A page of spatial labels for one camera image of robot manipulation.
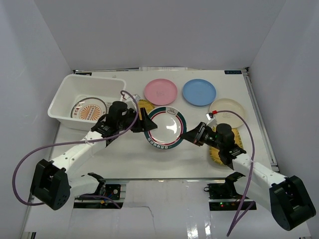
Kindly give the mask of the round bamboo woven tray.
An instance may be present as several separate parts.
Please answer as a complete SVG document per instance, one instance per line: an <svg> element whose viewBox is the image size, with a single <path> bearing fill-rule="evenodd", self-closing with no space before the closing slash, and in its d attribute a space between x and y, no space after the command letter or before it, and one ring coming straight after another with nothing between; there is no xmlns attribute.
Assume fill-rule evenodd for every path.
<svg viewBox="0 0 319 239"><path fill-rule="evenodd" d="M138 105L139 105L139 119L142 120L142 115L141 115L141 108L145 108L147 114L149 114L154 108L155 106L147 101L147 100L143 100L143 99L140 99L138 101Z"/></svg>

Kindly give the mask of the rectangular bamboo woven tray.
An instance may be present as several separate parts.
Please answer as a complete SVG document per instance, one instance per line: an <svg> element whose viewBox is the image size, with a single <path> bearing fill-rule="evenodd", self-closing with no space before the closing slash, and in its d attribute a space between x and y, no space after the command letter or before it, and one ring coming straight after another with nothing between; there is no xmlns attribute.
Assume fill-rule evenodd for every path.
<svg viewBox="0 0 319 239"><path fill-rule="evenodd" d="M235 143L242 149L244 149L244 146L243 146L243 142L242 142L242 139L241 139L241 136L240 136L240 133L239 133L239 130L238 128L233 128L232 129L232 132L234 133L234 140L235 140ZM210 158L212 159L212 161L216 164L219 164L221 166L225 166L220 157L219 157L219 150L210 146L209 147L209 155L210 155Z"/></svg>

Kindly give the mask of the green rimmed white plate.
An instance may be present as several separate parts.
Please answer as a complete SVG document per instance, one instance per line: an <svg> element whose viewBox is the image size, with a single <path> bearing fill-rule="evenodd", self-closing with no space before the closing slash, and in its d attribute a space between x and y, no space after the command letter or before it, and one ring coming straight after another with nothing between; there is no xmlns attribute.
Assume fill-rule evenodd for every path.
<svg viewBox="0 0 319 239"><path fill-rule="evenodd" d="M178 109L170 106L157 107L148 116L158 126L144 133L151 146L169 150L181 144L183 139L180 136L187 131L187 123Z"/></svg>

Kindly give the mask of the pink plastic plate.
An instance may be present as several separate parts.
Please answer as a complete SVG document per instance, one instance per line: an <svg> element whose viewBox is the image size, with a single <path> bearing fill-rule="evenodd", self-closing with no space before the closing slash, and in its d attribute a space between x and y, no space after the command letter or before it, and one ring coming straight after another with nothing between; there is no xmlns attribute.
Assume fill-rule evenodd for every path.
<svg viewBox="0 0 319 239"><path fill-rule="evenodd" d="M157 106L171 104L177 98L177 94L177 86L168 79L154 79L144 88L145 98Z"/></svg>

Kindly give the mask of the cream plastic plate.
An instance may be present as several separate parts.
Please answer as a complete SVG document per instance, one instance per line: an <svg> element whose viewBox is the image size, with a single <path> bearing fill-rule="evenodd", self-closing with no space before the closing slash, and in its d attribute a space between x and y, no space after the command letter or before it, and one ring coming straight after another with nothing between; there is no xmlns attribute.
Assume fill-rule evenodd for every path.
<svg viewBox="0 0 319 239"><path fill-rule="evenodd" d="M245 110L241 104L239 104L237 101L232 99L218 99L215 100L209 108L209 111L232 111L237 113L239 116L241 116L243 119L245 118ZM230 125L232 128L238 128L240 127L243 122L241 119L239 119L236 115L229 113L229 112L223 112L218 113L216 116L216 121L218 124L220 123L226 123Z"/></svg>

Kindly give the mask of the blue plastic plate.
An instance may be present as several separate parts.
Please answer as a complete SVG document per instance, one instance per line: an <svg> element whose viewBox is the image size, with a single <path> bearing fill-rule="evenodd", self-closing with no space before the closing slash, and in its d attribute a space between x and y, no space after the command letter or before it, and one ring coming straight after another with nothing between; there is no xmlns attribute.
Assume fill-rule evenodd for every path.
<svg viewBox="0 0 319 239"><path fill-rule="evenodd" d="M184 84L182 95L191 105L203 107L211 104L216 99L217 90L207 80L192 79Z"/></svg>

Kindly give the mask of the orange sunburst patterned plate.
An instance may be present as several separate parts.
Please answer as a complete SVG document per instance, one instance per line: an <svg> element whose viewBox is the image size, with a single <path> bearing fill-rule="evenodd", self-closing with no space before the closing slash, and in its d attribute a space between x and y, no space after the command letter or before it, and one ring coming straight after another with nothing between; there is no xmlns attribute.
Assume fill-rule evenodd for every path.
<svg viewBox="0 0 319 239"><path fill-rule="evenodd" d="M71 110L73 119L97 121L107 111L104 101L96 97L88 97L77 102Z"/></svg>

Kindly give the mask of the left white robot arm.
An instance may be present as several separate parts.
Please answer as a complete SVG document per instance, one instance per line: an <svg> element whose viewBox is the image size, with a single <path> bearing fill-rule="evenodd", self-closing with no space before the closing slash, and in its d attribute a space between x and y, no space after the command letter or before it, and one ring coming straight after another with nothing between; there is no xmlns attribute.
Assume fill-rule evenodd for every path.
<svg viewBox="0 0 319 239"><path fill-rule="evenodd" d="M62 208L71 194L103 198L106 183L102 176L87 173L75 178L74 173L95 153L118 138L119 133L129 130L147 132L157 127L145 108L135 110L124 102L113 102L109 112L98 119L80 143L50 161L43 159L37 163L31 194L53 210Z"/></svg>

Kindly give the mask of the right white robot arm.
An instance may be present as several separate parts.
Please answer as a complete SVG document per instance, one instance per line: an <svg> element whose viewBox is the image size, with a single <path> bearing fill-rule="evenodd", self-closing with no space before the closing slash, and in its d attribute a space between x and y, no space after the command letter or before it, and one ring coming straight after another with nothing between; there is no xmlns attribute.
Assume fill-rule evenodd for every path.
<svg viewBox="0 0 319 239"><path fill-rule="evenodd" d="M303 181L255 162L235 143L230 125L221 123L212 130L201 122L195 129L181 134L181 138L197 146L206 144L216 148L222 163L234 171L223 184L209 187L211 195L249 198L271 212L277 224L287 231L316 215Z"/></svg>

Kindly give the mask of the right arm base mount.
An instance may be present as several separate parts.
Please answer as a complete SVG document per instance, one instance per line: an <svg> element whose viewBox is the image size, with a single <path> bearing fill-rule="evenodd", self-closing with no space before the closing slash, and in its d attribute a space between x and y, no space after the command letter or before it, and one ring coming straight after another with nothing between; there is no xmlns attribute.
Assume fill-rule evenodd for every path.
<svg viewBox="0 0 319 239"><path fill-rule="evenodd" d="M211 212L238 210L242 194L237 193L234 183L243 176L235 172L227 176L224 182L213 182L204 187L204 192L208 193Z"/></svg>

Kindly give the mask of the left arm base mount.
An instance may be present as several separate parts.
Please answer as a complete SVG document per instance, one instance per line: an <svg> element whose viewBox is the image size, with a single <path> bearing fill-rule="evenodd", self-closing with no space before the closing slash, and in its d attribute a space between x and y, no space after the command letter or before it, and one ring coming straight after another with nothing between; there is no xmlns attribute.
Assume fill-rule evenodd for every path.
<svg viewBox="0 0 319 239"><path fill-rule="evenodd" d="M94 195L101 195L113 200L117 206L110 200L103 197L78 197L75 199L73 208L75 209L121 209L126 196L126 185L124 184L106 184Z"/></svg>

